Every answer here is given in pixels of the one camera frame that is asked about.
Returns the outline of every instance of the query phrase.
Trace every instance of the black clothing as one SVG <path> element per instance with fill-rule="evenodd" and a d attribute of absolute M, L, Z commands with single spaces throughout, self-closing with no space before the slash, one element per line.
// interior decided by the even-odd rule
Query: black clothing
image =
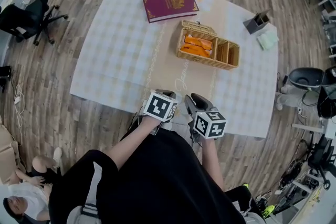
<path fill-rule="evenodd" d="M 31 167 L 31 172 L 26 173 L 27 176 L 42 176 L 45 180 L 43 184 L 56 184 L 62 177 L 60 169 L 57 168 L 57 173 L 55 173 L 52 169 L 47 169 L 45 173 L 40 173 L 36 171 L 33 167 Z"/>
<path fill-rule="evenodd" d="M 111 158 L 88 151 L 51 192 L 50 220 L 64 224 L 84 205 L 94 174 L 102 167 L 97 208 L 104 223 L 245 224 L 232 201 L 212 180 L 192 148 L 177 133 L 149 135 L 118 171 Z"/>

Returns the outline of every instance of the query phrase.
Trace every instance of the hand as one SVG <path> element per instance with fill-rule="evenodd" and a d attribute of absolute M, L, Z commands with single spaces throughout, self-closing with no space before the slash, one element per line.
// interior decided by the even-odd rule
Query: hand
<path fill-rule="evenodd" d="M 32 185 L 39 187 L 39 186 L 43 186 L 43 182 L 45 181 L 44 177 L 42 176 L 34 176 L 31 177 L 28 182 L 31 183 Z"/>
<path fill-rule="evenodd" d="M 52 186 L 53 186 L 52 184 L 45 184 L 45 185 L 44 185 L 43 190 L 44 190 L 44 192 L 45 192 L 45 194 L 46 194 L 47 196 L 50 195 L 51 190 L 52 190 L 52 188 L 53 188 Z"/>
<path fill-rule="evenodd" d="M 151 116 L 144 116 L 142 118 L 142 121 L 140 123 L 140 126 L 146 126 L 149 127 L 151 129 L 154 129 L 155 127 L 157 127 L 159 124 L 161 123 L 160 120 L 157 120 L 156 118 L 153 118 Z"/>

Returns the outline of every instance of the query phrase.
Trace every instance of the sitting person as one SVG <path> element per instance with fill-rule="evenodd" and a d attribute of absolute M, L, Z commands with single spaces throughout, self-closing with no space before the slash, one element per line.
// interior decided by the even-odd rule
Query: sitting person
<path fill-rule="evenodd" d="M 214 139 L 201 141 L 200 164 L 176 132 L 150 134 L 160 123 L 145 116 L 106 154 L 91 150 L 77 161 L 52 189 L 51 223 L 246 224 L 223 191 Z"/>
<path fill-rule="evenodd" d="M 312 115 L 318 114 L 317 102 L 319 94 L 317 92 L 307 92 L 306 90 L 287 84 L 281 87 L 280 92 L 276 92 L 275 96 L 277 110 L 282 110 L 285 105 L 292 108 L 302 108 Z"/>
<path fill-rule="evenodd" d="M 53 184 L 61 178 L 61 156 L 62 150 L 58 147 L 55 149 L 54 159 L 46 156 L 34 157 L 32 172 L 24 174 L 19 169 L 13 172 L 7 183 L 11 196 L 3 200 L 4 208 L 11 217 L 18 222 L 23 222 L 25 215 L 35 220 L 50 219 L 49 195 Z M 53 167 L 57 169 L 57 173 L 52 170 Z"/>

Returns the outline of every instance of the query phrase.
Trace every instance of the book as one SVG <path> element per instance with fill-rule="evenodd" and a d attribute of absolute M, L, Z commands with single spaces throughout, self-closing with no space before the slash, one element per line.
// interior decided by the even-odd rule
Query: book
<path fill-rule="evenodd" d="M 149 23 L 197 15 L 195 0 L 143 0 Z"/>

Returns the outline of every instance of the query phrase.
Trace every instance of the knee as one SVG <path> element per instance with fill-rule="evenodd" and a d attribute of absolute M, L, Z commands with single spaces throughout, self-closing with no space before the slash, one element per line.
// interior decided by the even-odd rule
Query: knee
<path fill-rule="evenodd" d="M 33 168 L 40 173 L 45 173 L 47 171 L 47 167 L 44 164 L 43 156 L 35 156 L 32 161 Z"/>

